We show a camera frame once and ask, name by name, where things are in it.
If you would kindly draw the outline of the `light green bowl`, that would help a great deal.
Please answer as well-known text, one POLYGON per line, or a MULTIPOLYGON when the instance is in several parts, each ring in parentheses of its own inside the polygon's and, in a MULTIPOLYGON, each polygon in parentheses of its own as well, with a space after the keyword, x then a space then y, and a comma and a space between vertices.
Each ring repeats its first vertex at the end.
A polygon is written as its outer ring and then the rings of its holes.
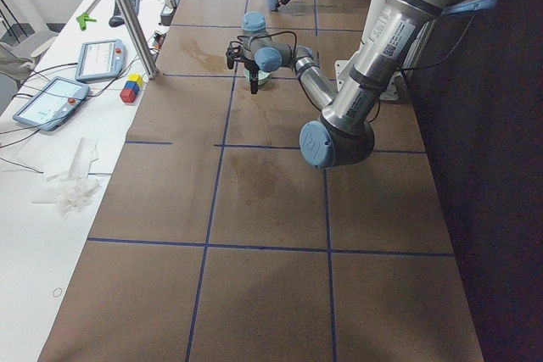
MULTIPOLYGON (((244 69, 244 77, 247 82, 250 82, 250 78, 249 78, 250 73, 247 69, 244 69)), ((258 87, 261 88, 262 86, 264 86, 269 81, 270 77, 271 77, 270 73, 266 73, 264 71, 259 70, 258 71, 258 87)))

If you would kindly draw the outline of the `yellow block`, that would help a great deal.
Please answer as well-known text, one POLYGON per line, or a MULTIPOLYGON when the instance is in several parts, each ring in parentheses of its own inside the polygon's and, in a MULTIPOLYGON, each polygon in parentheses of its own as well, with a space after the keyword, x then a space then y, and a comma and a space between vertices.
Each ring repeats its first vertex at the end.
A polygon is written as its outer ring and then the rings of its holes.
POLYGON ((139 87, 143 86, 143 78, 139 74, 129 75, 128 80, 136 82, 139 87))

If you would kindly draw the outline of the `blue block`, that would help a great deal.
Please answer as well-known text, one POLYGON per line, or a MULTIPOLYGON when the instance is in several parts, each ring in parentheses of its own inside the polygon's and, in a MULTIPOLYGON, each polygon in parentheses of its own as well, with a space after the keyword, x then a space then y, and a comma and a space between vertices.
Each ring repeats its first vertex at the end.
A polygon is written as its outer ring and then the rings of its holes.
POLYGON ((124 88, 134 91, 136 94, 138 94, 140 91, 140 86, 136 81, 127 81, 124 88))

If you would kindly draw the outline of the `red block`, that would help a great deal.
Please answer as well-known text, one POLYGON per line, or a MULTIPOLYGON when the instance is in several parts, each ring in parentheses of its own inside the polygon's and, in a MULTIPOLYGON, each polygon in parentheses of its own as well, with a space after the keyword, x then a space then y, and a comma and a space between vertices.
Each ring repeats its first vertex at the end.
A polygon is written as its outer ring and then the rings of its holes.
POLYGON ((137 91, 134 88, 125 87, 120 92, 120 99, 124 103, 134 103, 137 98, 137 91))

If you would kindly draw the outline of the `black computer mouse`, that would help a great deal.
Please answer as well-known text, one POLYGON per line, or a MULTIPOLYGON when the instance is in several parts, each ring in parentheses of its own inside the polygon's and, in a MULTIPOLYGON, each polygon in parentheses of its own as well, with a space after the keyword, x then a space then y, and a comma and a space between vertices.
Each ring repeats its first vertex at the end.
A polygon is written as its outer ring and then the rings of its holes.
POLYGON ((123 17, 120 16, 120 15, 113 15, 109 19, 109 26, 112 27, 112 28, 115 28, 115 27, 118 27, 118 26, 121 26, 121 25, 124 25, 124 24, 125 24, 125 21, 124 21, 123 17))

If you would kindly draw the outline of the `far teach pendant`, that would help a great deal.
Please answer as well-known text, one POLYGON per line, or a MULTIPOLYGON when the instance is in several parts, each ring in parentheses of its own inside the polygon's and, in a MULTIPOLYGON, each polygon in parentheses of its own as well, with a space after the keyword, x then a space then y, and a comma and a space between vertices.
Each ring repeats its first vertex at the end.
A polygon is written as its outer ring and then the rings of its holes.
POLYGON ((81 45, 75 79, 93 82, 115 78, 125 67, 125 46, 122 40, 85 42, 81 45))

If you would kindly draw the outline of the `teach pendant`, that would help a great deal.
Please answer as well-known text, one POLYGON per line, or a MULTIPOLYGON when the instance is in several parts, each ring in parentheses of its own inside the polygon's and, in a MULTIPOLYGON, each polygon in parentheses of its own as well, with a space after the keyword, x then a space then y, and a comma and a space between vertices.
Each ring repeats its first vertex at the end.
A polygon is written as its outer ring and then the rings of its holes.
POLYGON ((81 45, 75 79, 93 82, 115 78, 125 67, 125 46, 122 40, 85 42, 81 45))
POLYGON ((54 131, 80 107, 89 92, 87 84, 56 76, 13 119, 42 131, 54 131))

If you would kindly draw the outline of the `brown paper table cover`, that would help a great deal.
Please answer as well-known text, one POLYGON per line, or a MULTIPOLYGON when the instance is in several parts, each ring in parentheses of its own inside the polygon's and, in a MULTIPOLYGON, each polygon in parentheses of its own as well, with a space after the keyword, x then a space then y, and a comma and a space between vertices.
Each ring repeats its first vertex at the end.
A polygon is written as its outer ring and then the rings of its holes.
POLYGON ((480 361, 409 100, 317 170, 289 70, 225 51, 265 0, 182 0, 42 361, 480 361))

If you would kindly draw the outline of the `green plastic tool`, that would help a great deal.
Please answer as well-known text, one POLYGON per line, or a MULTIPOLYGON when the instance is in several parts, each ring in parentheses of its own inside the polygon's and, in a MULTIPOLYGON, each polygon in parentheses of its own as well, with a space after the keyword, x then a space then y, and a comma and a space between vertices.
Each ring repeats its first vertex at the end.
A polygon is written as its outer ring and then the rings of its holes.
POLYGON ((87 24, 94 23, 96 20, 91 17, 88 12, 84 12, 76 17, 76 22, 78 23, 80 30, 85 31, 87 29, 87 24))

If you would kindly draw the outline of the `near teach pendant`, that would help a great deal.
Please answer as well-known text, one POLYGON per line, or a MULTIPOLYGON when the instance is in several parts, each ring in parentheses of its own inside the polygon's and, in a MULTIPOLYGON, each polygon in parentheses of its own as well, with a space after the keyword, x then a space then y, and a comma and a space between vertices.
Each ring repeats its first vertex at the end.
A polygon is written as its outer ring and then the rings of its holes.
POLYGON ((89 92, 87 84, 56 76, 13 119, 42 131, 54 131, 80 107, 89 92))

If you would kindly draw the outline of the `crumpled white tissues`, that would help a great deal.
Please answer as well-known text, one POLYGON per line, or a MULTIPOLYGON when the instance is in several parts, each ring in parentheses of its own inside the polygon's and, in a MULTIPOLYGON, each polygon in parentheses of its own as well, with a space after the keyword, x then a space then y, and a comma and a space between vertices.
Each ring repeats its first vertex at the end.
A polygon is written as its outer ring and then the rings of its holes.
POLYGON ((44 185, 32 196, 31 202, 52 204, 58 214, 66 218, 92 202, 100 182, 90 175, 91 165, 98 159, 98 139, 80 137, 67 151, 43 166, 44 185))

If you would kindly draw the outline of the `aluminium frame post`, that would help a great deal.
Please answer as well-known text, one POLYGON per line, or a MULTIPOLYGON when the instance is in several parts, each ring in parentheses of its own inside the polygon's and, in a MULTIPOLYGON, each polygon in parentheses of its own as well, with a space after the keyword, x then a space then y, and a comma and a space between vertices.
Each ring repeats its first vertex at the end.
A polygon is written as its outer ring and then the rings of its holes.
POLYGON ((158 73, 158 69, 154 62, 154 57, 152 56, 148 41, 146 40, 142 27, 139 24, 137 15, 132 7, 130 0, 115 0, 119 9, 123 15, 126 28, 129 32, 132 43, 137 51, 137 56, 140 58, 143 63, 145 72, 150 80, 154 79, 158 73))

